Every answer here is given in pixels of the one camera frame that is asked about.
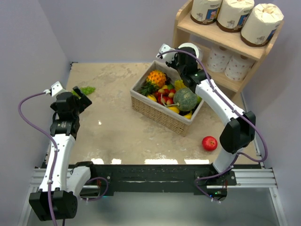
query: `pumpkin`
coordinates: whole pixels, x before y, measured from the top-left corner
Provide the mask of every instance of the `pumpkin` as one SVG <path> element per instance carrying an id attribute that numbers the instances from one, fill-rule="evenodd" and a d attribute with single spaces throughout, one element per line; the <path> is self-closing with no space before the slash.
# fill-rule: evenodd
<path id="1" fill-rule="evenodd" d="M 174 104 L 178 106 L 180 111 L 189 112 L 198 103 L 198 96 L 189 88 L 182 88 L 174 94 Z"/>

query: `basket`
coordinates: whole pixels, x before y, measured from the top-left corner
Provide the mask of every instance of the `basket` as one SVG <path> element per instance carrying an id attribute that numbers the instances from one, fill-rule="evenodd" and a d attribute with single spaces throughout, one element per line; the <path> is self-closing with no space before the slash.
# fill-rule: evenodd
<path id="1" fill-rule="evenodd" d="M 132 98 L 132 108 L 184 137 L 187 134 L 189 126 L 192 124 L 201 106 L 203 105 L 204 100 L 202 100 L 198 105 L 197 109 L 192 115 L 192 118 L 186 119 L 185 117 L 141 95 L 140 93 L 138 93 L 138 90 L 141 88 L 147 76 L 153 70 L 160 70 L 166 73 L 171 79 L 172 84 L 174 84 L 176 80 L 181 79 L 179 73 L 173 68 L 167 67 L 161 62 L 153 61 L 144 75 L 130 90 Z"/>

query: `paper towel roll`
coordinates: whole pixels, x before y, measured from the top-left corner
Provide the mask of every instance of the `paper towel roll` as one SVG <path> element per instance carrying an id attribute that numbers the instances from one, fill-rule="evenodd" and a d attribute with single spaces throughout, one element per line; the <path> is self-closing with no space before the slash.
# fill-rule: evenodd
<path id="1" fill-rule="evenodd" d="M 225 32 L 239 32 L 254 7 L 254 0 L 223 0 L 217 25 Z"/>
<path id="2" fill-rule="evenodd" d="M 274 4 L 259 4 L 252 10 L 241 39 L 249 46 L 264 46 L 273 37 L 284 16 Z"/>
<path id="3" fill-rule="evenodd" d="M 198 24 L 212 24 L 216 21 L 222 0 L 194 0 L 191 19 Z"/>
<path id="4" fill-rule="evenodd" d="M 226 67 L 225 75 L 234 81 L 241 81 L 245 78 L 254 63 L 255 61 L 252 59 L 235 54 Z"/>
<path id="5" fill-rule="evenodd" d="M 223 72 L 230 61 L 232 52 L 221 46 L 213 46 L 207 59 L 207 67 L 212 72 Z"/>

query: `shelf board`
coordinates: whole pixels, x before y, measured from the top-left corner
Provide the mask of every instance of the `shelf board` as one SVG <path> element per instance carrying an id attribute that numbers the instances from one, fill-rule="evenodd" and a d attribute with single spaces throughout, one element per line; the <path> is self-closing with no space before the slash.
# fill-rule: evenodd
<path id="1" fill-rule="evenodd" d="M 240 38 L 240 32 L 224 32 L 216 23 L 210 25 L 195 23 L 190 17 L 190 12 L 179 22 L 177 28 L 256 61 L 259 61 L 265 54 L 266 47 L 250 47 L 246 45 Z"/>
<path id="2" fill-rule="evenodd" d="M 227 89 L 230 89 L 234 92 L 237 92 L 242 85 L 243 81 L 233 81 L 229 79 L 224 72 L 217 73 L 212 72 L 207 68 L 206 60 L 208 59 L 210 48 L 202 46 L 196 42 L 190 41 L 191 43 L 197 45 L 204 53 L 204 58 L 202 60 L 202 63 L 204 64 L 205 68 L 207 69 L 208 73 L 211 75 L 212 79 L 217 83 L 218 85 L 221 85 Z"/>

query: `pineapple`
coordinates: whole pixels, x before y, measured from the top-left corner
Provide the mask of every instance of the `pineapple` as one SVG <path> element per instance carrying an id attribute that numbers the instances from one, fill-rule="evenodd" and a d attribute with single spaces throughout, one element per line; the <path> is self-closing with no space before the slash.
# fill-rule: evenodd
<path id="1" fill-rule="evenodd" d="M 146 78 L 146 83 L 140 89 L 140 93 L 144 96 L 152 94 L 158 89 L 162 88 L 166 82 L 166 74 L 159 71 L 152 71 Z"/>

